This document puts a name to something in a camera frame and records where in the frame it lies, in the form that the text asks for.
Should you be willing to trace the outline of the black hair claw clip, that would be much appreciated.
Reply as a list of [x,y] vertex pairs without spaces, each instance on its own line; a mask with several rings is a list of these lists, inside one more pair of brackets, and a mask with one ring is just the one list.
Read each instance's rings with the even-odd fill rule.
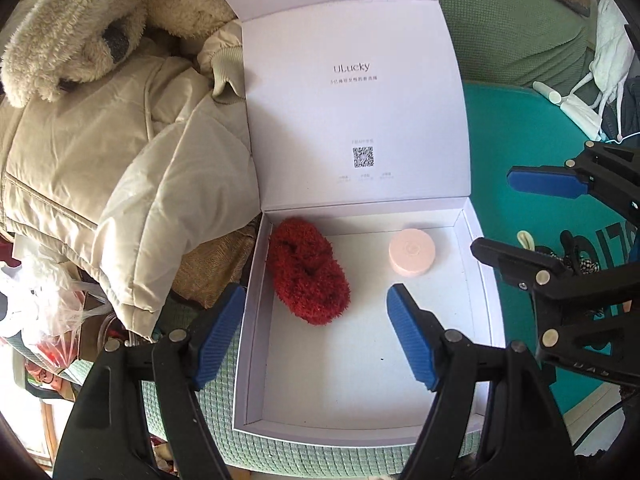
[[564,264],[575,273],[579,273],[582,259],[580,258],[580,251],[574,235],[569,230],[562,231],[560,234],[560,243],[564,252]]

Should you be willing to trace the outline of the cream hair claw clip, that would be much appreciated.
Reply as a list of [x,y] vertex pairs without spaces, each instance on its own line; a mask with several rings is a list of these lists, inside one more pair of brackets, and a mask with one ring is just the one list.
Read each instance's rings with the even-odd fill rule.
[[516,239],[524,249],[530,250],[531,252],[534,252],[536,250],[536,243],[533,235],[528,231],[518,231],[518,234],[516,234]]

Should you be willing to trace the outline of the pink round compact case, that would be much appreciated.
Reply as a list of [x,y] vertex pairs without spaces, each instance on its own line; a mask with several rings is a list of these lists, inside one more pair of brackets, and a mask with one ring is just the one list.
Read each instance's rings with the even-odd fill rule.
[[430,270],[435,256],[434,240],[422,230],[401,230],[388,244],[388,258],[392,269],[406,278],[415,278]]

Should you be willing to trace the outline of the red fluffy scrunchie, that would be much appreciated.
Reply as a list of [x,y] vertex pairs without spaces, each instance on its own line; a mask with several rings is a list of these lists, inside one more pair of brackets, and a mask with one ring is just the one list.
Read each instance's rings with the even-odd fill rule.
[[308,324],[323,326],[350,304],[350,286],[331,243],[310,222],[287,218],[271,233],[267,269],[282,304]]

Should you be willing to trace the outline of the black white checkered scrunchie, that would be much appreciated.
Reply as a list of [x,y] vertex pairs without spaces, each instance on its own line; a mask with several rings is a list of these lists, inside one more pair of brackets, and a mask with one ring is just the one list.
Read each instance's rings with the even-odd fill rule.
[[600,264],[583,254],[577,257],[576,272],[580,275],[593,274],[600,271]]

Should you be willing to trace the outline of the dark blue garment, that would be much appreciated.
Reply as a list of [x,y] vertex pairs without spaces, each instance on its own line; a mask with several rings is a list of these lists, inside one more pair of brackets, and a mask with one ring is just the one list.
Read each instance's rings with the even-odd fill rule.
[[639,147],[639,98],[639,78],[627,79],[616,98],[605,105],[601,125],[605,141],[620,143],[628,148]]

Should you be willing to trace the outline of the white small bottle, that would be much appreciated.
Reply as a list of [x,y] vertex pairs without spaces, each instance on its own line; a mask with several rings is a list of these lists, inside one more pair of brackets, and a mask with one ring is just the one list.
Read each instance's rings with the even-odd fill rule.
[[556,90],[552,89],[548,86],[548,84],[544,84],[541,81],[534,81],[532,83],[533,89],[547,99],[551,104],[560,106],[562,103],[562,96]]

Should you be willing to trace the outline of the teal bubble mailer bag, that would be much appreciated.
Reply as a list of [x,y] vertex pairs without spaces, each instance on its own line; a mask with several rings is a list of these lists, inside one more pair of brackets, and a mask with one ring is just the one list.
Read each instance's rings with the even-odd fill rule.
[[603,269],[628,257],[636,229],[590,196],[574,200],[516,192],[506,182],[514,166],[561,166],[586,137],[533,90],[467,82],[463,86],[471,152],[471,202],[484,237],[509,245],[526,231],[559,254],[570,231],[584,255]]

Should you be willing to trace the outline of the white cloth on chair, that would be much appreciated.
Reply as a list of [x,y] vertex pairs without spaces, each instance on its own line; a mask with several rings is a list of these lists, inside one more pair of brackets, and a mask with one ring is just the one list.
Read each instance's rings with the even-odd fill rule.
[[626,32],[628,22],[614,0],[599,0],[596,50],[588,74],[574,85],[575,93],[593,81],[599,96],[591,107],[602,112],[606,104],[622,102],[624,83],[628,77],[634,47]]

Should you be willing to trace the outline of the white plastic bag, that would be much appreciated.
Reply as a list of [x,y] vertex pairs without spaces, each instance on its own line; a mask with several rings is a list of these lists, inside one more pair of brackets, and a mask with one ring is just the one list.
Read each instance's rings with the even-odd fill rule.
[[78,358],[82,324],[112,306],[72,262],[23,235],[14,237],[11,258],[16,266],[1,265],[1,336],[20,335],[43,367],[62,372]]

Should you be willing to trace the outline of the beige puffer jacket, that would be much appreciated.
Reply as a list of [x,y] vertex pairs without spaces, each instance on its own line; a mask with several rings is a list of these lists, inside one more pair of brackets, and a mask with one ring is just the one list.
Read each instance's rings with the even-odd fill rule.
[[149,337],[182,257],[260,211],[242,28],[195,61],[151,40],[61,99],[1,105],[1,223],[83,268]]

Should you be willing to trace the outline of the white open gift box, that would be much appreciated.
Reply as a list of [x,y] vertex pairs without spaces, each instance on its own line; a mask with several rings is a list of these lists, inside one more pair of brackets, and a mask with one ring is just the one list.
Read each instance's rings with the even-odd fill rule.
[[[405,229],[430,234],[431,269],[405,281],[421,308],[502,346],[494,274],[471,254],[468,121],[438,0],[227,0],[242,24],[250,145],[262,222],[236,366],[232,424],[320,446],[413,443],[434,396],[414,378],[386,312]],[[302,218],[331,243],[347,310],[296,318],[266,268],[271,232]]]

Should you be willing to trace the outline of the cream fleece garment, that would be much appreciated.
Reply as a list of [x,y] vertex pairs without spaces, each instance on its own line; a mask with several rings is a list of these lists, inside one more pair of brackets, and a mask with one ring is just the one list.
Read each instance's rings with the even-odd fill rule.
[[2,90],[17,108],[53,102],[114,70],[147,27],[204,40],[234,17],[226,0],[21,0],[1,29]]

